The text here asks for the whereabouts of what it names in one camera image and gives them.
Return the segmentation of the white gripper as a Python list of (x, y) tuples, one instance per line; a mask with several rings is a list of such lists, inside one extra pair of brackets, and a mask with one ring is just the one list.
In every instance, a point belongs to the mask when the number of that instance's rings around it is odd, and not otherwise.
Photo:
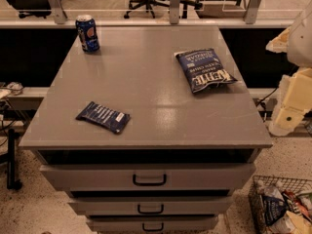
[[(265, 49), (273, 53), (285, 53), (288, 49), (288, 27), (270, 40)], [(277, 137), (291, 133), (312, 109), (312, 68), (300, 67), (292, 76), (284, 75), (279, 85), (277, 104), (273, 109), (269, 132)]]

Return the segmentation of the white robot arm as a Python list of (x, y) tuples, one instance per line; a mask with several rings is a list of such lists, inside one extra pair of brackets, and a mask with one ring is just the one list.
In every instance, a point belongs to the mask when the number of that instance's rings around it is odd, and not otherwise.
[(272, 135), (283, 137), (293, 132), (312, 110), (312, 1), (266, 49), (286, 53), (288, 61), (298, 67), (292, 76), (282, 76), (268, 127)]

